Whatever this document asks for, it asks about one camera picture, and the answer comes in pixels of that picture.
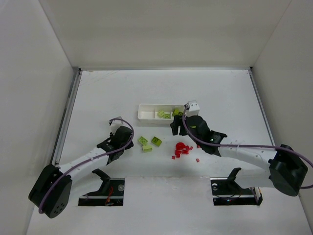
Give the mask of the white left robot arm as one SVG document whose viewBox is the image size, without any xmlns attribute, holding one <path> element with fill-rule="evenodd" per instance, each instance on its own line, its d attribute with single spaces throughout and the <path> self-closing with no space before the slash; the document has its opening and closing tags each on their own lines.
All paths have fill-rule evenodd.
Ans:
<svg viewBox="0 0 313 235">
<path fill-rule="evenodd" d="M 133 147 L 134 129 L 119 126 L 99 143 L 91 153 L 61 166 L 49 164 L 43 168 L 28 199 L 40 214 L 57 217 L 74 196 L 88 197 L 90 193 L 112 193 L 111 178 L 102 171 Z"/>
</svg>

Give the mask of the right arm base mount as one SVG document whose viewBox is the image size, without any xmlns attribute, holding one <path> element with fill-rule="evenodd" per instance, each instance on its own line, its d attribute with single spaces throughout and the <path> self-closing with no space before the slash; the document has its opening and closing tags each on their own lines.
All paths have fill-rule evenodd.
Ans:
<svg viewBox="0 0 313 235">
<path fill-rule="evenodd" d="M 241 188 L 235 179 L 240 167 L 234 168 L 227 177 L 210 178 L 214 206 L 260 206 L 263 196 L 259 188 Z"/>
</svg>

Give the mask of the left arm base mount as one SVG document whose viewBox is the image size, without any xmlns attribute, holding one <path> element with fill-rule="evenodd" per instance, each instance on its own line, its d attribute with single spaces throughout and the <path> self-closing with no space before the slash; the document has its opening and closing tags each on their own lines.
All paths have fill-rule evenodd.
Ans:
<svg viewBox="0 0 313 235">
<path fill-rule="evenodd" d="M 92 171 L 96 179 L 101 180 L 97 190 L 91 191 L 78 199 L 80 207 L 121 207 L 124 204 L 125 178 L 111 178 L 100 169 Z"/>
</svg>

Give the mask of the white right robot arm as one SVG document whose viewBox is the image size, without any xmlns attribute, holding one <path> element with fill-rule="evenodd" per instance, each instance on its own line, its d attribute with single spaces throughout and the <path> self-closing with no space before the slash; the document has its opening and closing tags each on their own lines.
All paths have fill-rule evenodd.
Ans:
<svg viewBox="0 0 313 235">
<path fill-rule="evenodd" d="M 205 153 L 227 157 L 257 167 L 248 172 L 234 168 L 228 181 L 242 189 L 250 187 L 275 188 L 288 196 L 297 196 L 312 162 L 288 145 L 249 145 L 231 141 L 226 134 L 210 130 L 200 116 L 174 116 L 172 134 L 188 135 Z"/>
</svg>

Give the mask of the small red lego pile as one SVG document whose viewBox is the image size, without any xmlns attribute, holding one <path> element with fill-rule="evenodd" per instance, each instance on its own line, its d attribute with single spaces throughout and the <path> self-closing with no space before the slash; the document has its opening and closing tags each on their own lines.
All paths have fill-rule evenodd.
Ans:
<svg viewBox="0 0 313 235">
<path fill-rule="evenodd" d="M 183 148 L 177 148 L 175 150 L 175 158 L 180 158 L 181 155 L 188 155 L 190 151 L 190 147 L 188 145 L 186 145 Z"/>
</svg>

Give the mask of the light green lego brick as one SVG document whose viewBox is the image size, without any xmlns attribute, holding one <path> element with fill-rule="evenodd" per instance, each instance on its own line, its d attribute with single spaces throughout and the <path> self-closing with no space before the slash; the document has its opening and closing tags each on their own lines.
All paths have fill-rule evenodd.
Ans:
<svg viewBox="0 0 313 235">
<path fill-rule="evenodd" d="M 142 146 L 142 151 L 144 152 L 144 153 L 146 153 L 146 152 L 151 152 L 153 150 L 153 147 L 151 146 L 151 145 L 143 145 Z"/>
<path fill-rule="evenodd" d="M 166 115 L 166 113 L 165 113 L 163 110 L 159 110 L 158 113 L 157 113 L 157 116 L 158 116 L 159 118 L 164 118 L 165 115 Z"/>
</svg>

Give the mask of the red round lego piece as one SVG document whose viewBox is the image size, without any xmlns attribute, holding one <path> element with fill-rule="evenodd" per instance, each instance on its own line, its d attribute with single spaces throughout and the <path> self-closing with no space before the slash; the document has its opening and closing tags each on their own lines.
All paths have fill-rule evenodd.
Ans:
<svg viewBox="0 0 313 235">
<path fill-rule="evenodd" d="M 183 142 L 178 142 L 176 144 L 176 150 L 183 150 L 186 148 L 186 145 Z"/>
</svg>

